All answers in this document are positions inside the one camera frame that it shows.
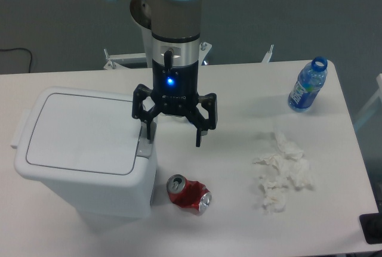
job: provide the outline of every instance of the table surface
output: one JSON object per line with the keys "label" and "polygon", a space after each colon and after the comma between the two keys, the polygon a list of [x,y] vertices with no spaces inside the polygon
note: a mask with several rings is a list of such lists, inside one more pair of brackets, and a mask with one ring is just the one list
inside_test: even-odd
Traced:
{"label": "table surface", "polygon": [[[382,249],[366,244],[360,214],[377,211],[334,65],[312,108],[294,113],[287,96],[307,61],[205,66],[199,93],[218,96],[218,125],[195,147],[195,128],[159,117],[152,214],[126,219],[79,213],[13,168],[10,142],[23,109],[49,86],[131,94],[152,86],[149,69],[0,76],[1,256],[307,256]],[[267,214],[253,160],[275,150],[274,128],[302,147],[314,190],[286,194],[284,212]],[[168,200],[173,174],[212,192],[203,215]]]}

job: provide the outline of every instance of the gray floor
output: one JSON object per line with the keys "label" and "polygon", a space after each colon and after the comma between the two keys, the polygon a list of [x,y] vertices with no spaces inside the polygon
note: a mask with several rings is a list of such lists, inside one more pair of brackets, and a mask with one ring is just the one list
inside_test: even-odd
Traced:
{"label": "gray floor", "polygon": [[[128,6],[129,0],[0,0],[0,48],[32,50],[33,72],[101,69],[103,48],[143,52]],[[382,73],[382,0],[204,0],[201,36],[213,45],[212,64],[259,62],[270,44],[273,61],[328,57],[352,118]],[[0,73],[25,72],[27,64],[27,54],[0,53]],[[379,111],[358,133],[373,183],[382,180],[381,121]]]}

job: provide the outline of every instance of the red can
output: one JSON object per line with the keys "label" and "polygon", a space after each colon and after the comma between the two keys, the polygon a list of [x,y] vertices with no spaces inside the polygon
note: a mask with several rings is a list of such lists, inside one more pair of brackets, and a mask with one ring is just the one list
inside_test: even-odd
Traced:
{"label": "red can", "polygon": [[189,181],[182,175],[173,175],[167,181],[171,202],[181,208],[195,208],[204,212],[211,203],[212,194],[199,181]]}

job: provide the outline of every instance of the crumpled tissue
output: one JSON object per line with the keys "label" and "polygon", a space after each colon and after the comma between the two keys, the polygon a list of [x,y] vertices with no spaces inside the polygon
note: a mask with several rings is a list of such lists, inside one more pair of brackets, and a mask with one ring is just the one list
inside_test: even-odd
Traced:
{"label": "crumpled tissue", "polygon": [[278,172],[273,180],[265,175],[260,177],[264,188],[263,206],[268,212],[282,212],[285,209],[285,193],[290,185],[296,190],[313,188],[310,164],[303,159],[304,151],[282,132],[276,131],[275,138],[279,153],[263,154],[254,162],[272,166]]}

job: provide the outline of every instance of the water bottle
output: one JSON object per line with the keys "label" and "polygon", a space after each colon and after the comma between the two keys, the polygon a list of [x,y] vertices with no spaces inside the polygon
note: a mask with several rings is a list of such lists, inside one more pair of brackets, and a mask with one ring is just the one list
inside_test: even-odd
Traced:
{"label": "water bottle", "polygon": [[293,110],[304,112],[309,109],[325,83],[327,67],[328,61],[320,56],[305,65],[288,98],[288,104]]}

